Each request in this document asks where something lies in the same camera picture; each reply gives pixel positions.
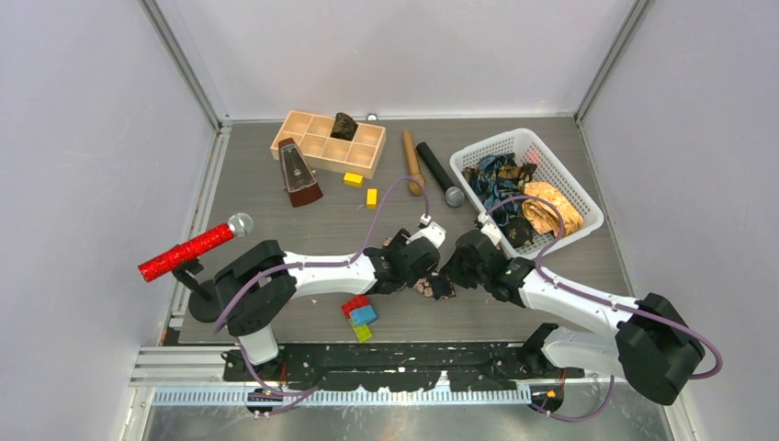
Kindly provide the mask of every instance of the metronome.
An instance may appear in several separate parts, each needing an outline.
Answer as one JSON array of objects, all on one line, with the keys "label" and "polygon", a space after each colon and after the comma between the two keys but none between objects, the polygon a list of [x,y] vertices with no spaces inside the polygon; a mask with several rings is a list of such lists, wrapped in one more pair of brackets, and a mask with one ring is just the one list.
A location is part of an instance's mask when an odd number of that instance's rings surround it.
[{"label": "metronome", "polygon": [[322,189],[295,140],[287,138],[278,142],[278,159],[281,175],[284,176],[284,189],[293,208],[309,205],[322,197]]}]

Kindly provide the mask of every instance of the yellow lego brick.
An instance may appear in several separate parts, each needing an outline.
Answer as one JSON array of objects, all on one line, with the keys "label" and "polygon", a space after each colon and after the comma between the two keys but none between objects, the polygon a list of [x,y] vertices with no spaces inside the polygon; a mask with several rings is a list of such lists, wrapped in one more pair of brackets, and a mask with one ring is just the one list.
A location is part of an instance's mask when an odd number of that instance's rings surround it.
[{"label": "yellow lego brick", "polygon": [[378,190],[375,188],[369,188],[367,190],[366,207],[369,209],[376,209],[376,199],[378,198]]},{"label": "yellow lego brick", "polygon": [[352,187],[362,187],[363,176],[358,175],[356,173],[347,173],[346,175],[344,175],[344,184],[347,184],[348,186],[352,186]]},{"label": "yellow lego brick", "polygon": [[366,324],[357,326],[352,322],[352,319],[349,319],[349,324],[352,325],[352,330],[355,332],[357,340],[359,340],[360,343],[364,343],[373,337],[373,334],[370,333],[370,328],[368,328]]}]

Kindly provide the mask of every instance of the wooden rolling pin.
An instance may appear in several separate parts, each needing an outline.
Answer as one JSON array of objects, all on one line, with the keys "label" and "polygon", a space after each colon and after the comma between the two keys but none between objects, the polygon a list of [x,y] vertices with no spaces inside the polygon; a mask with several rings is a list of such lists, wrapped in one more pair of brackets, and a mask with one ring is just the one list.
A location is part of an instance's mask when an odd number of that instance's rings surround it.
[{"label": "wooden rolling pin", "polygon": [[[416,157],[416,149],[413,146],[412,135],[408,130],[403,131],[403,150],[406,151],[406,162],[409,163],[409,175],[415,177],[424,187],[424,177],[419,170],[419,159]],[[409,189],[415,196],[422,195],[422,189],[413,182],[409,182]]]}]

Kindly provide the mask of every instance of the fabric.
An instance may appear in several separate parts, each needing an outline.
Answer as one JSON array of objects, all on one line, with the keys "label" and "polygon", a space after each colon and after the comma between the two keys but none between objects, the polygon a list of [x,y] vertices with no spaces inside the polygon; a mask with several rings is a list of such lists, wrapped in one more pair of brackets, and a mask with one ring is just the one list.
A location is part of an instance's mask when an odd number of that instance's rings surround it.
[{"label": "fabric", "polygon": [[[563,194],[547,182],[530,182],[525,185],[525,194],[547,200],[559,210],[565,222],[565,234],[576,232],[584,224],[581,217]],[[559,233],[559,220],[555,212],[546,204],[537,200],[526,200],[522,203],[522,214],[538,234]]]},{"label": "fabric", "polygon": [[[513,153],[486,156],[476,167],[463,171],[466,182],[485,209],[491,209],[511,196],[523,194],[525,183],[533,180],[537,165],[528,163],[519,166],[514,157]],[[513,201],[495,210],[492,218],[499,227],[504,227],[509,220],[521,215],[521,205]]]},{"label": "fabric", "polygon": [[533,225],[523,217],[509,220],[501,231],[512,247],[520,248],[533,243]]}]

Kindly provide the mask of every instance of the orange cloth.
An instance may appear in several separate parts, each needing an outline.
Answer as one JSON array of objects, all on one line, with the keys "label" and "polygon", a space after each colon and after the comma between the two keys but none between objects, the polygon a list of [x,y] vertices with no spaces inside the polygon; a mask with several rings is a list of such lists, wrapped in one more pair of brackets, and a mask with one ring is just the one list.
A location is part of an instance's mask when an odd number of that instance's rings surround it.
[{"label": "orange cloth", "polygon": [[[547,182],[528,182],[525,184],[525,194],[536,196],[549,201],[562,214],[565,221],[565,235],[567,236],[579,230],[584,224],[584,219],[570,202]],[[555,212],[543,202],[537,200],[526,200],[522,203],[522,214],[525,216],[533,229],[538,234],[554,232],[555,236],[559,231],[559,220]]]}]

